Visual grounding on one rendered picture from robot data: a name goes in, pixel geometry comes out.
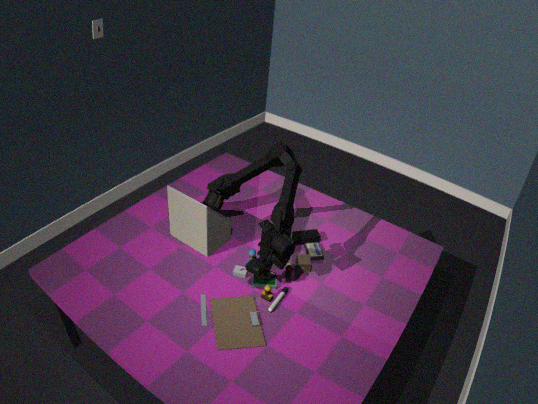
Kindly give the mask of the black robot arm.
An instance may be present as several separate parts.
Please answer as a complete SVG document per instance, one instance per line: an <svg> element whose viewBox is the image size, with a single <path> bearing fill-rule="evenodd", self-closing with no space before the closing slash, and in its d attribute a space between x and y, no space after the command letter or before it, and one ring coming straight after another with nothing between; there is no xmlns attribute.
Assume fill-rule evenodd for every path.
<svg viewBox="0 0 538 404"><path fill-rule="evenodd" d="M275 251L269 254L267 263L270 264L272 261L279 269L285 267L297 244L290 237L294 223L293 203L302 167L294 156L294 151L284 143L278 143L271 147L264 157L236 173L221 175L218 179L208 183L209 192L203 203L200 202L219 213L224 199L227 200L231 195L240 192L239 188L243 183L272 167L285 165L287 171L281 196L271 214L271 221L274 225L268 219L258 224L262 228L261 243L272 247Z"/></svg>

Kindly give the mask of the light grey flat bar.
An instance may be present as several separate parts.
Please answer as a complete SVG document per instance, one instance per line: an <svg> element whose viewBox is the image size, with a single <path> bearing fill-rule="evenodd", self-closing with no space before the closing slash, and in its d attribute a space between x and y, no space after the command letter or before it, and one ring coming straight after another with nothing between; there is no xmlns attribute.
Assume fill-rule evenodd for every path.
<svg viewBox="0 0 538 404"><path fill-rule="evenodd" d="M201 294L201 314L202 314L202 326L208 326L207 324L207 309L206 309L206 297L205 294Z"/></svg>

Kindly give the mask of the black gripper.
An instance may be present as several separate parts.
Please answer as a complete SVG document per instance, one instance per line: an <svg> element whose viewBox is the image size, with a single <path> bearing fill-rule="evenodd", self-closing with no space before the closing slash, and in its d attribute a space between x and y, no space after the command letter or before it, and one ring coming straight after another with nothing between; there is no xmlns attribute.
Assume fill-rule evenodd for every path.
<svg viewBox="0 0 538 404"><path fill-rule="evenodd" d="M258 256L260 256L258 259L251 259L249 262L245 264L245 270L248 272L256 275L257 277L265 276L266 271L273 265L272 261L271 263L267 263L267 258L269 257L269 254L271 252L275 252L272 247L268 247L263 245L261 242L258 243L258 246L260 247L260 251L257 253ZM270 269L267 271L269 272Z"/></svg>

